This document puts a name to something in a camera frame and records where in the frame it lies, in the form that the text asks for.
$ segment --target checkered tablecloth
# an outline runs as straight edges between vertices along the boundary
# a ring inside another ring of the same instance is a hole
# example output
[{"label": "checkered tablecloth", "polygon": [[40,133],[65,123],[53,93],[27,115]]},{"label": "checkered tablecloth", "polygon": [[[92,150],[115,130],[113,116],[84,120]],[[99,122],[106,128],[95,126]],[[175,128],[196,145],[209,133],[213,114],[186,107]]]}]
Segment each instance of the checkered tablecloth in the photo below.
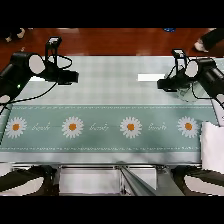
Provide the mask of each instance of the checkered tablecloth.
[{"label": "checkered tablecloth", "polygon": [[[56,86],[42,98],[21,102],[19,105],[189,105],[176,97],[174,93],[165,93],[157,89],[156,82],[138,82],[137,75],[142,73],[165,74],[174,66],[173,57],[158,56],[71,56],[73,65],[69,68],[79,72],[79,83],[71,86]],[[224,71],[224,59],[215,59],[218,68]],[[59,67],[67,65],[59,60]],[[53,83],[29,82],[17,99],[37,96],[46,91]],[[211,105],[209,100],[200,100],[193,104]],[[96,156],[88,154],[71,156],[55,153],[1,153],[6,161],[40,161],[62,163],[109,163],[117,161],[137,163],[197,163],[199,153],[175,154],[159,153],[150,157],[145,155]]]}]

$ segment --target brown floor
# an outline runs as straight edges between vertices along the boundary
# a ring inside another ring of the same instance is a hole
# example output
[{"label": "brown floor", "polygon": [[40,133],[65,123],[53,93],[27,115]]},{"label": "brown floor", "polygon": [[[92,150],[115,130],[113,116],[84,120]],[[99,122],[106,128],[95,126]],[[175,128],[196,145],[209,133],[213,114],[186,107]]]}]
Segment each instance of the brown floor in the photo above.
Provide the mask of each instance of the brown floor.
[{"label": "brown floor", "polygon": [[217,44],[209,53],[193,49],[196,40],[208,32],[207,28],[177,28],[168,33],[162,28],[34,28],[26,29],[23,39],[7,43],[0,39],[0,69],[9,62],[12,53],[25,51],[44,55],[50,36],[61,36],[59,53],[62,55],[171,55],[172,48],[182,48],[189,56],[224,55],[224,43]]}]

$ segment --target white cloth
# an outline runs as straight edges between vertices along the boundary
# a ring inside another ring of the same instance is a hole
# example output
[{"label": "white cloth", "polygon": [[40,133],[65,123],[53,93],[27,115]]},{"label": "white cloth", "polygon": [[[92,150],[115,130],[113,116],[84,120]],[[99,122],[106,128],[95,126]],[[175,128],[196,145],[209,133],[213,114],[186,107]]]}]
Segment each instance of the white cloth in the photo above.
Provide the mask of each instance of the white cloth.
[{"label": "white cloth", "polygon": [[224,174],[224,127],[203,122],[200,140],[202,169]]}]

